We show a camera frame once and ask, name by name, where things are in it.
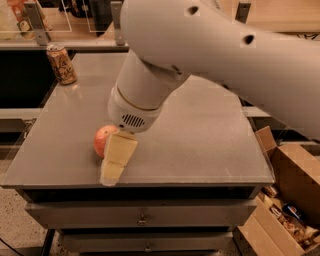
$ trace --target drawer handle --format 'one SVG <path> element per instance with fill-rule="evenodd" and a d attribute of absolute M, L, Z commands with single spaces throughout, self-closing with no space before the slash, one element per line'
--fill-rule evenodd
<path fill-rule="evenodd" d="M 140 220 L 137 221 L 137 224 L 141 227 L 147 226 L 148 221 L 145 220 L 145 217 L 143 214 L 141 214 Z"/>
<path fill-rule="evenodd" d="M 152 252 L 149 243 L 146 244 L 146 248 L 144 249 L 144 252 Z"/>

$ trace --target red apple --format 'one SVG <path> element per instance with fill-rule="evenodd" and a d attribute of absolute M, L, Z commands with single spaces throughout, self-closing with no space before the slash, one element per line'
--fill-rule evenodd
<path fill-rule="evenodd" d="M 118 127 L 114 125 L 106 125 L 101 127 L 94 136 L 94 150 L 101 157 L 104 158 L 104 147 L 108 137 L 118 131 Z"/>

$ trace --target drawer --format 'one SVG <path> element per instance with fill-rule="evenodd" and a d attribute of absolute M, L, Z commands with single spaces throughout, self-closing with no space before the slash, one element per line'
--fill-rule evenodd
<path fill-rule="evenodd" d="M 243 225 L 255 200 L 29 203 L 26 211 L 50 229 Z"/>
<path fill-rule="evenodd" d="M 109 233 L 61 235 L 71 252 L 214 251 L 226 247 L 232 232 L 225 233 Z"/>

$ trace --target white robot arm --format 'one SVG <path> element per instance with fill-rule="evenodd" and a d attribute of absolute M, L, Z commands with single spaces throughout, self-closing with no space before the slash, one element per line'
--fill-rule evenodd
<path fill-rule="evenodd" d="M 126 0 L 121 26 L 130 52 L 109 100 L 109 117 L 147 130 L 189 74 L 227 87 L 320 140 L 320 46 L 250 28 L 210 0 Z"/>

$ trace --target soda can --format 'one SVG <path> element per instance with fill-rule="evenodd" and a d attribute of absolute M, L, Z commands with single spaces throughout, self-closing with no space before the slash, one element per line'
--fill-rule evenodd
<path fill-rule="evenodd" d="M 62 85 L 72 84 L 77 81 L 72 62 L 66 48 L 62 45 L 49 45 L 47 56 L 53 72 Z"/>

